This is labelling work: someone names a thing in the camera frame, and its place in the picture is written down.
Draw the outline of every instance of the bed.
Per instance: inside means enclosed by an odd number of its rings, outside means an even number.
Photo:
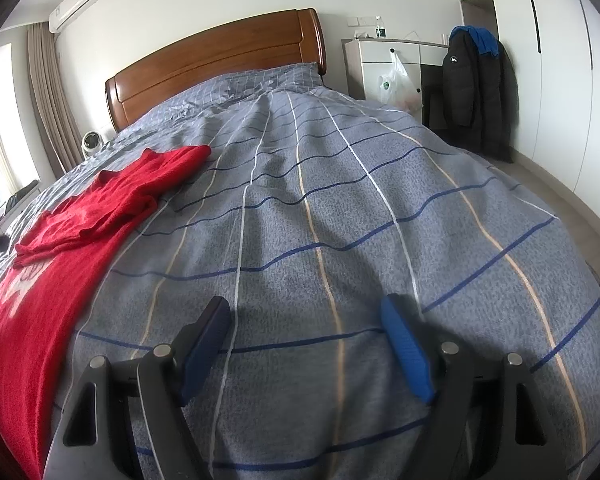
[[[409,114],[322,85],[313,9],[167,46],[106,83],[119,136],[10,232],[145,148],[209,144],[125,242],[66,345],[49,424],[89,359],[170,341],[214,295],[234,324],[185,415],[214,477],[398,478],[427,409],[379,322],[407,294],[486,356],[530,365],[571,479],[600,464],[600,284],[546,204]],[[0,279],[13,250],[0,256]],[[134,437],[159,478],[139,407]]]

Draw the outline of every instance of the blue gripper pad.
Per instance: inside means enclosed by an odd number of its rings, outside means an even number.
[[[436,394],[431,380],[431,366],[424,350],[402,319],[398,308],[399,306],[390,296],[382,298],[380,303],[382,326],[394,348],[409,388],[414,395],[429,404]]]
[[[231,324],[231,310],[229,304],[222,300],[218,309],[205,325],[196,345],[187,355],[184,366],[184,380],[178,393],[180,406],[195,397],[205,383],[218,351]]]

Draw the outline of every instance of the black puffer jacket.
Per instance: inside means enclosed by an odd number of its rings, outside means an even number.
[[[518,88],[507,51],[478,54],[468,32],[454,34],[442,63],[446,142],[511,161],[511,129],[517,123]]]

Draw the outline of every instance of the wardrobe handle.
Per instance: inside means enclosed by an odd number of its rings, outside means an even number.
[[[538,54],[542,54],[540,49],[540,28],[538,27],[538,15],[536,14],[536,4],[531,0],[531,8],[534,10],[534,20],[536,22],[536,38],[538,39]]]
[[[591,69],[593,70],[593,50],[591,49],[591,35],[589,33],[589,22],[587,21],[587,13],[584,11],[584,4],[580,1],[580,8],[582,9],[582,15],[584,17],[584,26],[587,29],[587,41],[589,41],[589,60],[591,62]]]

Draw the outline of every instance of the water bottle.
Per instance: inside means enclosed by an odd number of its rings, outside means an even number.
[[[384,23],[381,16],[376,16],[376,37],[386,38],[386,31],[384,30]]]

